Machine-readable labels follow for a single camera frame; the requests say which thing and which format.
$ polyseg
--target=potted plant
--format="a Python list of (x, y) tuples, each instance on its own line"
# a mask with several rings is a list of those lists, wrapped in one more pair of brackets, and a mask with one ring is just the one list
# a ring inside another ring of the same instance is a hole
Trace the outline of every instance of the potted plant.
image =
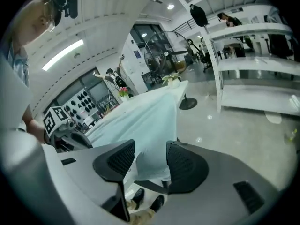
[(181, 76), (179, 75), (179, 73), (173, 73), (173, 74), (169, 74), (167, 76), (164, 76), (162, 78), (162, 80), (164, 80), (163, 84), (168, 81), (168, 86), (170, 88), (177, 88), (179, 87), (179, 79), (178, 78), (181, 78)]
[(118, 91), (118, 94), (119, 94), (119, 96), (120, 96), (120, 98), (121, 98), (121, 100), (122, 100), (123, 102), (128, 101), (129, 96), (128, 96), (128, 89), (127, 89), (127, 88), (125, 88), (125, 87), (120, 87), (120, 89), (119, 89), (119, 91)]

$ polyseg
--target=flower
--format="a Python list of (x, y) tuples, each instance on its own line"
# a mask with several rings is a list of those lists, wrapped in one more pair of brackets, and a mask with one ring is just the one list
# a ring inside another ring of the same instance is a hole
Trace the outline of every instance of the flower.
[(128, 89), (125, 88), (125, 87), (120, 87), (119, 88), (119, 91), (118, 91), (118, 94), (123, 97), (123, 96), (126, 96), (128, 95)]

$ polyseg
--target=person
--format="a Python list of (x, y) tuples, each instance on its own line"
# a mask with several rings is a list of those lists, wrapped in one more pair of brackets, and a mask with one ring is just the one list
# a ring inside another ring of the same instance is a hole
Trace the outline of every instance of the person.
[[(226, 15), (225, 13), (219, 13), (217, 16), (220, 21), (226, 20), (227, 27), (236, 27), (236, 26), (242, 25), (242, 23), (239, 19), (237, 19), (236, 17), (230, 17), (230, 16)], [(249, 38), (249, 36), (244, 36), (244, 37), (242, 36), (242, 37), (239, 37), (239, 39), (242, 41), (242, 43), (244, 42), (244, 39), (245, 39), (247, 46), (251, 50), (253, 50), (253, 44), (252, 44), (252, 41)]]
[[(235, 26), (239, 26), (242, 25), (242, 23), (240, 22), (239, 19), (237, 19), (236, 17), (230, 17), (228, 15), (226, 15), (225, 13), (219, 13), (218, 15), (219, 20), (226, 20), (226, 25), (227, 27), (235, 27)], [(244, 37), (238, 37), (238, 39), (243, 43), (244, 42)], [(245, 57), (245, 51), (243, 49), (243, 47), (239, 44), (239, 43), (233, 43), (230, 44), (229, 46), (231, 54), (233, 54), (233, 52), (235, 52), (236, 57)]]
[[(1, 41), (2, 55), (27, 87), (29, 65), (24, 46), (34, 42), (46, 31), (53, 31), (61, 20), (65, 6), (66, 0), (28, 0), (11, 22)], [(33, 119), (29, 106), (17, 129), (33, 134), (41, 143), (49, 143), (44, 126)]]
[(122, 64), (122, 60), (124, 60), (124, 55), (121, 56), (120, 62), (115, 71), (113, 71), (111, 68), (109, 68), (107, 70), (107, 72), (106, 72), (107, 76), (103, 76), (101, 74), (96, 74), (95, 72), (94, 72), (94, 76), (111, 82), (116, 87), (117, 90), (119, 90), (120, 88), (123, 88), (123, 87), (127, 88), (129, 91), (129, 96), (132, 97), (133, 95), (132, 95), (131, 88), (124, 82), (124, 80), (122, 79), (122, 76), (121, 76), (120, 66)]
[[(140, 188), (135, 193), (134, 197), (130, 200), (126, 200), (126, 205), (128, 210), (138, 210), (140, 205), (142, 204), (145, 197), (145, 189)], [(151, 218), (154, 217), (154, 214), (158, 212), (158, 210), (161, 209), (161, 207), (165, 203), (165, 198), (163, 195), (159, 195), (153, 204), (146, 210), (142, 210), (139, 212), (139, 214), (131, 214), (130, 215), (130, 224), (131, 225), (144, 225)]]

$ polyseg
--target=handrail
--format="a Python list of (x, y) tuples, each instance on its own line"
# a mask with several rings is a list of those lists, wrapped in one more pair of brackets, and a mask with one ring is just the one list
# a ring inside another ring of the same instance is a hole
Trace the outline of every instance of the handrail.
[(194, 21), (194, 19), (190, 19), (187, 22), (183, 23), (182, 25), (180, 25), (179, 27), (175, 28), (173, 31), (176, 33), (183, 33), (187, 30), (192, 30), (193, 28), (195, 28), (197, 26), (196, 22)]

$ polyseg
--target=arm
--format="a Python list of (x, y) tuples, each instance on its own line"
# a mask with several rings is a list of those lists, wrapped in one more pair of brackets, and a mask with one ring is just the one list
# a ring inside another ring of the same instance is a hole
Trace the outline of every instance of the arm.
[(124, 55), (122, 54), (119, 65), (118, 65), (118, 68), (120, 68), (123, 59), (124, 59)]
[(29, 106), (26, 108), (22, 120), (26, 124), (27, 132), (34, 135), (41, 143), (45, 143), (44, 141), (45, 128), (33, 119)]
[(102, 78), (102, 79), (105, 79), (105, 76), (103, 75), (100, 75), (100, 74), (94, 74), (95, 77), (99, 77), (99, 78)]

